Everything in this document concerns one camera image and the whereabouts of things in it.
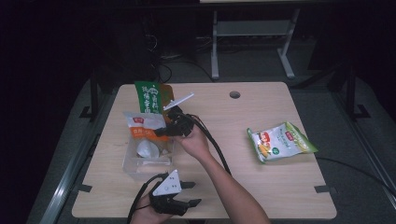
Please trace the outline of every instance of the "forearm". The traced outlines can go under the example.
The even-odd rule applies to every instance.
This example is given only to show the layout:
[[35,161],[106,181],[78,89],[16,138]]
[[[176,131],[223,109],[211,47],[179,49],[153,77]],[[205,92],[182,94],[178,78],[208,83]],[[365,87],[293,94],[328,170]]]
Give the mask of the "forearm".
[[201,159],[200,163],[233,223],[270,223],[260,204],[212,156]]

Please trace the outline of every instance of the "snack bag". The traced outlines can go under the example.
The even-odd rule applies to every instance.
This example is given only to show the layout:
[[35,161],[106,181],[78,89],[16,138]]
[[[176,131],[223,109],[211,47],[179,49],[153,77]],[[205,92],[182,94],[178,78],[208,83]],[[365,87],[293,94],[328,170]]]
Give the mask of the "snack bag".
[[256,133],[247,128],[247,134],[262,162],[318,151],[290,122],[283,122],[273,129]]
[[172,148],[169,147],[167,136],[158,137],[154,130],[165,127],[161,114],[123,112],[128,122],[133,138],[131,150],[140,158],[155,159],[169,156]]

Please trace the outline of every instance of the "clear plastic container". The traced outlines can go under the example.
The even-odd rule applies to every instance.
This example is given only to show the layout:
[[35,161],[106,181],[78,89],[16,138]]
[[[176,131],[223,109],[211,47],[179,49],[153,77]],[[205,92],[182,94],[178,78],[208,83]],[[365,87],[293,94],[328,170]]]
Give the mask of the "clear plastic container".
[[170,140],[166,142],[165,148],[160,148],[159,158],[142,158],[137,152],[138,141],[130,138],[126,149],[122,169],[133,179],[149,180],[157,174],[172,171],[172,156],[175,154],[175,143]]

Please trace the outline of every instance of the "human hand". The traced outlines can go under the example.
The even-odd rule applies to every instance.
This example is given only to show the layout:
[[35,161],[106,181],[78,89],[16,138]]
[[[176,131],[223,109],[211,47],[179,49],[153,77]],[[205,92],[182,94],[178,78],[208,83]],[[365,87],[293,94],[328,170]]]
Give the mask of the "human hand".
[[175,136],[174,139],[183,146],[187,153],[198,161],[212,156],[209,151],[206,135],[195,124],[189,136]]
[[137,209],[134,211],[134,215],[131,219],[131,224],[159,224],[165,222],[165,220],[169,219],[172,216],[169,214],[157,213],[153,207],[149,206],[149,204],[149,195],[147,194],[143,196],[137,203]]

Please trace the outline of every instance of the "wooden table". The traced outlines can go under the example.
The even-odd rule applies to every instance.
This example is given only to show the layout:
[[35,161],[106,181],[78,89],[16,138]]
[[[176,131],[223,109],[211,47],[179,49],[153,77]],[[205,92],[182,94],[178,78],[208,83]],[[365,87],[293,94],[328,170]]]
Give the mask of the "wooden table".
[[[317,193],[326,185],[313,154],[297,155],[262,164],[248,140],[246,129],[269,129],[290,121],[304,133],[304,126],[287,86],[270,83],[171,84],[175,98],[191,91],[195,95],[180,107],[198,115],[218,142],[226,161],[239,181],[262,205],[269,218],[330,219],[336,210],[329,192]],[[238,99],[230,97],[238,91]],[[144,182],[122,171],[130,132],[122,111],[139,112],[134,85],[120,88],[83,181],[92,186],[80,191],[73,207],[75,217],[127,217],[136,193]],[[212,153],[217,155],[211,146]],[[177,146],[174,164],[183,181],[194,181],[181,200],[201,198],[182,218],[227,218],[208,175],[202,166]]]

